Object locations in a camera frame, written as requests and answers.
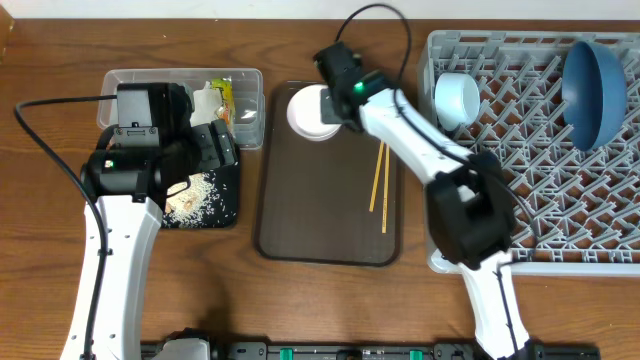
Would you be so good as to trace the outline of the pink bowl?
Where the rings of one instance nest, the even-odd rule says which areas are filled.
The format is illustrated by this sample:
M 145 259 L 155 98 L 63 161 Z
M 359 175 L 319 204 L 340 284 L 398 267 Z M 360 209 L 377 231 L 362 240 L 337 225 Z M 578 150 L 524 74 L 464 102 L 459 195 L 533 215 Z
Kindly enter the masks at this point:
M 324 118 L 336 120 L 326 85 L 313 84 L 297 91 L 287 105 L 286 114 L 291 129 L 307 140 L 328 140 L 341 128 L 339 123 L 323 122 Z

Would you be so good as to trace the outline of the white tissue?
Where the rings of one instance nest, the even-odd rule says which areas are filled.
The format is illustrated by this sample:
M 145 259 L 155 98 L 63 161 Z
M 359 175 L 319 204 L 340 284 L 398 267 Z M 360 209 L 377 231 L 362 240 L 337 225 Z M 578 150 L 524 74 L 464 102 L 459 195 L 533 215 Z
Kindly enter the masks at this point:
M 219 89 L 214 88 L 210 82 L 193 93 L 194 111 L 191 114 L 190 124 L 196 127 L 219 118 L 219 113 L 223 107 L 223 99 Z

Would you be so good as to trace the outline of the light blue bowl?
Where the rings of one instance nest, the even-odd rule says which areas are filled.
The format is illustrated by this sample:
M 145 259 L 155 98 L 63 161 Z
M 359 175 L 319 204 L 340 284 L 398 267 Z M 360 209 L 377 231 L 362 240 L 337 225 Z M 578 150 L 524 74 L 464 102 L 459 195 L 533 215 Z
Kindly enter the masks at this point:
M 481 104 L 474 78 L 463 73 L 442 74 L 436 82 L 434 100 L 438 121 L 445 131 L 471 125 Z

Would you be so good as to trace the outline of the dark blue plate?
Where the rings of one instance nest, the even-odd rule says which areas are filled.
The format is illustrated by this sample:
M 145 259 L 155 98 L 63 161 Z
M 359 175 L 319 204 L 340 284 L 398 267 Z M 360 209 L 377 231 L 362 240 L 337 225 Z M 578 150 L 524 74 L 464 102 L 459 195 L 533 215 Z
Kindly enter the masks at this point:
M 575 148 L 590 151 L 614 139 L 625 118 L 627 92 L 622 63 L 610 48 L 577 42 L 565 59 L 561 91 Z

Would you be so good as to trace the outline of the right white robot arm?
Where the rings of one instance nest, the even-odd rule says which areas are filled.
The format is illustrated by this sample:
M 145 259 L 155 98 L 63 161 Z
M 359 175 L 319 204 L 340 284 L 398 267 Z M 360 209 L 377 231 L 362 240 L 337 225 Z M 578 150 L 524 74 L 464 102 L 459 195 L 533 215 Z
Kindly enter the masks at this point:
M 470 298 L 475 339 L 491 359 L 521 359 L 530 336 L 519 315 L 509 252 L 512 192 L 497 158 L 473 153 L 432 126 L 399 85 L 336 41 L 313 57 L 340 124 L 390 147 L 424 187 L 433 243 L 456 265 Z

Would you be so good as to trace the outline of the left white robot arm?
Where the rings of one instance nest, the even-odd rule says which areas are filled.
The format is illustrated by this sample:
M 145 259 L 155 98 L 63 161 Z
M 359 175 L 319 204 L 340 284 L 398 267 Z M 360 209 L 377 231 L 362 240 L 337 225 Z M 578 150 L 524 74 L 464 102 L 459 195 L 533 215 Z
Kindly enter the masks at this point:
M 168 198 L 238 157 L 219 91 L 121 83 L 81 169 L 86 246 L 64 359 L 138 359 L 147 273 Z

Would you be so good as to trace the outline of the yellow snack wrapper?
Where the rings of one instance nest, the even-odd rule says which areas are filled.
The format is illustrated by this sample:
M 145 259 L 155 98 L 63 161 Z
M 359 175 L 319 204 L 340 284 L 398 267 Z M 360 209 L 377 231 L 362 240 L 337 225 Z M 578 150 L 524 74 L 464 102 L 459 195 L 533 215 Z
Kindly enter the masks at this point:
M 215 114 L 218 119 L 225 121 L 231 134 L 234 134 L 236 106 L 232 80 L 230 78 L 214 78 L 211 81 L 211 88 L 220 95 L 221 100 L 221 104 L 216 108 Z

